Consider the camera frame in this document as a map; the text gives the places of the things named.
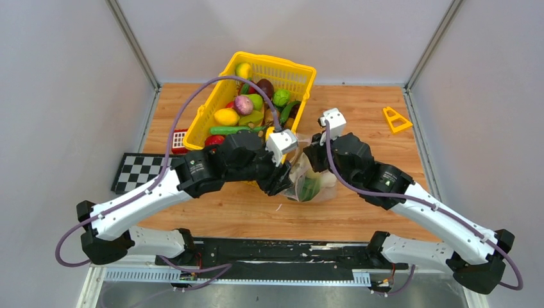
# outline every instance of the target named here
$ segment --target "red apple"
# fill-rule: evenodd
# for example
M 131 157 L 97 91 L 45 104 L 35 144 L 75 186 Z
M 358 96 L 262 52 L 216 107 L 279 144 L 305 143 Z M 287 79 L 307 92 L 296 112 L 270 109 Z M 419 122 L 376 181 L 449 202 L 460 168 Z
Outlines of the red apple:
M 225 141 L 225 138 L 221 135 L 211 135 L 204 141 L 204 146 L 211 146 L 212 144 L 221 144 Z

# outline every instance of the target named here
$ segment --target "white gear rack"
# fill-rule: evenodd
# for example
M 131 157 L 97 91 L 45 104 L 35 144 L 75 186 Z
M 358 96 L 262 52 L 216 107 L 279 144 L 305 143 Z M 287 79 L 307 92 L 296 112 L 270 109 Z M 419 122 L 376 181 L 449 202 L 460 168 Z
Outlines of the white gear rack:
M 174 284 L 202 284 L 207 278 L 182 279 L 182 273 L 173 268 L 116 268 L 107 267 L 105 282 L 162 282 Z M 370 274 L 353 271 L 353 280 L 270 280 L 270 279 L 217 279 L 214 284 L 253 286 L 338 286 L 370 287 Z

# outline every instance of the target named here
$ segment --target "fake fruit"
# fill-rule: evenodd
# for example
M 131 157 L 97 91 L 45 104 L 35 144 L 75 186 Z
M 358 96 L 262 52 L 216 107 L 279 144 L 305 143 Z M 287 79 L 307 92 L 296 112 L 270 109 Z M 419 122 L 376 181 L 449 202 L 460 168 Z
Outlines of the fake fruit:
M 321 183 L 319 181 L 319 178 L 310 178 L 306 176 L 306 179 L 304 180 L 304 184 L 302 185 L 302 189 L 300 191 L 300 195 L 298 197 L 298 201 L 300 202 L 310 201 L 311 199 L 313 199 L 315 196 L 318 195 L 320 190 L 321 190 Z
M 234 99 L 234 110 L 236 110 L 240 116 L 251 114 L 253 111 L 253 102 L 247 96 L 238 95 Z
M 211 146 L 212 144 L 221 144 L 225 141 L 225 138 L 221 135 L 211 135 L 204 141 L 204 146 Z
M 292 117 L 290 117 L 290 118 L 285 122 L 284 127 L 291 130 L 291 129 L 293 129 L 293 124 L 294 124 L 294 119 L 293 119 Z
M 248 94 L 248 95 L 244 95 L 246 96 L 247 98 L 249 98 L 251 100 L 251 102 L 253 103 L 253 109 L 254 110 L 261 110 L 262 108 L 262 97 L 258 94 Z
M 257 126 L 249 128 L 247 126 L 212 126 L 210 127 L 210 133 L 212 135 L 230 135 L 231 133 L 237 133 L 241 130 L 251 130 L 252 132 L 260 132 L 264 130 L 265 126 Z
M 257 90 L 255 90 L 255 88 L 248 85 L 247 83 L 243 83 L 240 86 L 240 89 L 238 89 L 238 95 L 241 95 L 241 94 L 254 94 L 254 93 L 257 93 Z
M 253 76 L 253 69 L 251 68 L 251 64 L 242 62 L 236 65 L 236 68 L 234 69 L 234 74 L 244 79 L 250 79 Z
M 238 122 L 238 125 L 247 126 L 251 123 L 257 126 L 257 125 L 260 125 L 263 117 L 264 117 L 264 114 L 262 114 L 262 112 L 254 110 L 250 115 L 241 117 L 240 121 Z
M 287 105 L 289 102 L 289 96 L 291 93 L 289 93 L 289 90 L 285 89 L 279 89 L 274 93 L 274 97 L 272 98 L 272 102 L 274 105 L 278 107 L 283 107 Z
M 223 108 L 216 111 L 214 119 L 223 126 L 235 126 L 240 120 L 240 116 L 232 108 Z
M 272 115 L 272 109 L 267 109 L 264 112 L 264 123 L 270 123 L 274 121 L 274 116 Z
M 274 96 L 274 86 L 268 79 L 261 79 L 257 82 L 259 88 L 268 96 L 269 99 L 272 99 Z
M 289 117 L 296 119 L 296 115 L 298 114 L 299 109 L 300 109 L 300 104 L 293 106 L 291 109 L 291 112 L 289 113 Z
M 293 109 L 293 107 L 299 104 L 300 101 L 292 101 L 287 106 L 285 106 L 285 108 L 282 110 L 282 115 L 280 115 L 281 124 L 284 124 L 290 118 L 291 110 Z

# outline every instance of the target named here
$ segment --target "orange triangle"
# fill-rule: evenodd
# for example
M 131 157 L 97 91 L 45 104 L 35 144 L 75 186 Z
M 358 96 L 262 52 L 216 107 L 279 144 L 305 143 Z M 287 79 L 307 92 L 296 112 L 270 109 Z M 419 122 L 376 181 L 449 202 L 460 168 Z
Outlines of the orange triangle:
M 400 133 L 403 130 L 406 130 L 413 126 L 410 121 L 408 121 L 405 117 L 400 115 L 391 107 L 384 108 L 384 116 L 386 117 L 387 124 L 389 125 L 392 133 Z M 393 126 L 393 122 L 397 120 L 400 120 L 402 124 L 398 126 Z

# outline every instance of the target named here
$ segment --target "yellow plastic basket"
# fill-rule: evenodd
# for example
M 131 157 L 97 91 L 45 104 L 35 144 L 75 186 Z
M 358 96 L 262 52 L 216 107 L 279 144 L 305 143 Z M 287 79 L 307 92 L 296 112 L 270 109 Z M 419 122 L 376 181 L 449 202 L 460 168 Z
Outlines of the yellow plastic basket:
M 219 75 L 234 75 L 236 65 L 243 62 L 253 67 L 253 81 L 257 82 L 266 78 L 274 85 L 275 90 L 289 90 L 291 101 L 296 99 L 301 101 L 291 128 L 293 132 L 296 132 L 306 101 L 310 98 L 310 89 L 317 74 L 316 69 L 275 56 L 254 55 L 240 51 L 232 56 L 226 69 Z M 214 113 L 236 97 L 239 84 L 235 80 L 221 80 L 216 84 L 206 103 L 197 110 L 196 117 L 183 138 L 183 145 L 187 149 L 200 150 L 204 147 L 204 141 L 210 136 L 210 127 L 219 125 L 214 119 Z

